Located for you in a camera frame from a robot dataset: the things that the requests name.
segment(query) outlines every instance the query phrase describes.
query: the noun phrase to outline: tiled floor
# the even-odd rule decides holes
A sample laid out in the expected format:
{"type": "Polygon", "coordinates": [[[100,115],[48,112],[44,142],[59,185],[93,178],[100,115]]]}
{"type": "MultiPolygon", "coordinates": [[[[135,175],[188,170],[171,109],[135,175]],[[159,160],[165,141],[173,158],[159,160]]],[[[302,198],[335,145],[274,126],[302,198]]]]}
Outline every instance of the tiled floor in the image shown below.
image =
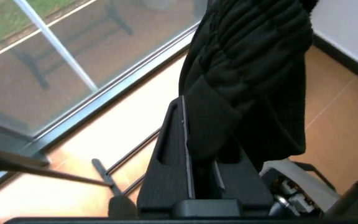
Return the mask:
{"type": "MultiPolygon", "coordinates": [[[[51,168],[99,179],[92,158],[110,166],[154,132],[177,95],[183,59],[79,130],[50,154],[51,168]]],[[[358,77],[316,48],[307,54],[306,154],[343,193],[358,179],[358,77]]],[[[121,189],[140,177],[155,142],[114,173],[121,189]]],[[[0,189],[0,223],[16,216],[106,216],[108,189],[20,175],[0,189]]],[[[136,200],[137,192],[131,195],[136,200]]]]}

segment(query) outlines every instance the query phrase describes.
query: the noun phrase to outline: black cloth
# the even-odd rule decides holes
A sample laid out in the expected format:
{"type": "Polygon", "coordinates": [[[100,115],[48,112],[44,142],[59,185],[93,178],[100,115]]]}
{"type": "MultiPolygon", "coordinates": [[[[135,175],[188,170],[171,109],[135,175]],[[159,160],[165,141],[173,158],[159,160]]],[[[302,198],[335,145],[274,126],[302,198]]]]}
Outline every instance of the black cloth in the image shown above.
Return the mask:
{"type": "Polygon", "coordinates": [[[195,162],[214,159],[230,136],[253,164],[305,152],[305,53],[317,0],[217,0],[182,67],[195,162]]]}

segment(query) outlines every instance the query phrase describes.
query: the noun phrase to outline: window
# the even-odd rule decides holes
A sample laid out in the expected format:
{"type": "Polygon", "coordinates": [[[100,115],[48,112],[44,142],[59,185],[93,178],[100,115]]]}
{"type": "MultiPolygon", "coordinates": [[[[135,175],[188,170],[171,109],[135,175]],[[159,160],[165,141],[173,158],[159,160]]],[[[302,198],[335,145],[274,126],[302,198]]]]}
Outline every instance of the window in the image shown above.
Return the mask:
{"type": "Polygon", "coordinates": [[[0,151],[39,156],[182,52],[206,7],[204,0],[1,0],[0,151]]]}

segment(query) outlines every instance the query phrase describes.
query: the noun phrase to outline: grass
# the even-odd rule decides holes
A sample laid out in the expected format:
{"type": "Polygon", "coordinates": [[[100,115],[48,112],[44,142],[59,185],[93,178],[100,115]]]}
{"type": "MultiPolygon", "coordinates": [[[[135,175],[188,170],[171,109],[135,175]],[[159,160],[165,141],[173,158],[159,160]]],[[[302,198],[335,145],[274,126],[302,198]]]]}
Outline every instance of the grass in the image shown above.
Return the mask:
{"type": "MultiPolygon", "coordinates": [[[[74,0],[27,0],[40,17],[66,6],[74,0]]],[[[0,0],[0,40],[30,24],[30,19],[13,0],[0,0]]]]}

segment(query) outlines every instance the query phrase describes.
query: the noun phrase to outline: white window bar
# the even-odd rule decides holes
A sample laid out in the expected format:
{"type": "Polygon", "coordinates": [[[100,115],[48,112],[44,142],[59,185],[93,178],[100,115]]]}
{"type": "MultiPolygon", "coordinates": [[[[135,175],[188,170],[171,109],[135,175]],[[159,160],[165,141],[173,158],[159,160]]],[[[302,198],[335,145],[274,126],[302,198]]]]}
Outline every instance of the white window bar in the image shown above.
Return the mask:
{"type": "Polygon", "coordinates": [[[41,17],[34,11],[30,4],[26,0],[13,0],[30,18],[30,20],[41,30],[43,35],[47,40],[52,44],[57,52],[66,60],[69,66],[77,73],[77,75],[85,82],[85,84],[92,90],[96,92],[98,87],[89,77],[89,75],[82,69],[74,57],[69,53],[69,51],[63,46],[55,34],[49,29],[49,27],[44,23],[41,17]]]}

